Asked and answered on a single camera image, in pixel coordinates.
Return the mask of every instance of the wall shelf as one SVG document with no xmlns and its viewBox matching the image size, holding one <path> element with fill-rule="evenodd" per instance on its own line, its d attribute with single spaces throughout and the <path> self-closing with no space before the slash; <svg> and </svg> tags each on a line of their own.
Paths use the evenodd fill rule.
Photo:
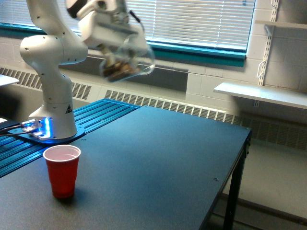
<svg viewBox="0 0 307 230">
<path fill-rule="evenodd" d="M 281 28 L 293 28 L 293 29 L 305 29 L 307 30 L 307 24 L 297 24 L 297 23 L 282 23 L 282 22 L 270 22 L 256 20 L 256 24 L 264 24 L 266 26 L 276 26 Z"/>
<path fill-rule="evenodd" d="M 16 78 L 7 77 L 0 74 L 0 86 L 14 84 L 17 82 L 19 82 L 19 80 Z"/>
<path fill-rule="evenodd" d="M 247 83 L 223 82 L 214 92 L 307 109 L 307 93 Z"/>
</svg>

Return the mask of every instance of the heating vent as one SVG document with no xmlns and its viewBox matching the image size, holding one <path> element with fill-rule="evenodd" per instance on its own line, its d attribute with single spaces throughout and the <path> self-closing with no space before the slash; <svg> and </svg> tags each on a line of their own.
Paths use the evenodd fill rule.
<svg viewBox="0 0 307 230">
<path fill-rule="evenodd" d="M 6 69 L 6 68 L 0 68 L 0 74 L 16 78 L 19 80 L 17 84 L 35 88 L 35 89 L 42 89 L 42 83 L 40 81 L 40 78 L 38 75 L 35 75 L 33 73 L 27 73 L 27 72 L 21 72 L 13 69 Z M 91 91 L 90 85 L 84 85 L 72 82 L 72 96 L 79 99 L 86 100 L 88 95 Z"/>
<path fill-rule="evenodd" d="M 207 107 L 194 106 L 170 100 L 147 98 L 112 90 L 108 90 L 105 97 L 140 106 L 152 106 L 216 121 L 227 122 L 233 125 L 249 127 L 252 129 L 253 138 L 301 150 L 307 149 L 307 129 L 288 126 L 286 123 L 275 124 L 273 121 L 270 122 L 258 118 L 252 119 L 249 117 L 236 116 Z"/>
</svg>

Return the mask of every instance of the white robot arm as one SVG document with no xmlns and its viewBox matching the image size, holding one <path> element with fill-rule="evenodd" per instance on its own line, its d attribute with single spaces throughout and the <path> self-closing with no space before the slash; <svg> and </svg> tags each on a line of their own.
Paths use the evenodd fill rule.
<svg viewBox="0 0 307 230">
<path fill-rule="evenodd" d="M 100 72 L 109 81 L 146 75 L 154 69 L 154 55 L 146 43 L 144 27 L 129 24 L 125 0 L 68 0 L 67 9 L 77 17 L 83 42 L 106 58 Z"/>
<path fill-rule="evenodd" d="M 128 24 L 124 0 L 68 0 L 68 11 L 78 17 L 82 37 L 64 23 L 56 0 L 27 0 L 33 23 L 47 35 L 25 38 L 20 53 L 38 73 L 43 89 L 43 105 L 29 119 L 37 126 L 24 128 L 40 140 L 61 140 L 77 133 L 71 81 L 59 65 L 84 61 L 88 47 L 100 50 L 105 61 L 102 76 L 123 80 L 154 69 L 154 56 L 146 44 L 141 26 Z"/>
</svg>

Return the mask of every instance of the teal window frame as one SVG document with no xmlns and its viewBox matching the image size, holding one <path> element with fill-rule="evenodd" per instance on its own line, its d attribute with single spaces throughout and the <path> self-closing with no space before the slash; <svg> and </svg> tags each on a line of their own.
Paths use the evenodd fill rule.
<svg viewBox="0 0 307 230">
<path fill-rule="evenodd" d="M 32 35 L 45 35 L 46 33 L 35 27 L 28 25 L 0 23 L 0 29 L 11 32 L 18 37 Z M 246 52 L 219 50 L 214 48 L 180 46 L 157 42 L 148 42 L 154 50 L 158 59 L 181 61 L 190 64 L 211 63 L 217 65 L 227 65 L 243 67 L 246 59 Z"/>
</svg>

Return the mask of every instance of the red cup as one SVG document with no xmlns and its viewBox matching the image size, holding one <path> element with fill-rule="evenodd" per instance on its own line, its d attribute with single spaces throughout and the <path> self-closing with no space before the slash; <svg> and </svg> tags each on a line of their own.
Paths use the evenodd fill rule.
<svg viewBox="0 0 307 230">
<path fill-rule="evenodd" d="M 81 150 L 72 145 L 57 145 L 44 151 L 54 197 L 73 196 L 80 154 Z"/>
</svg>

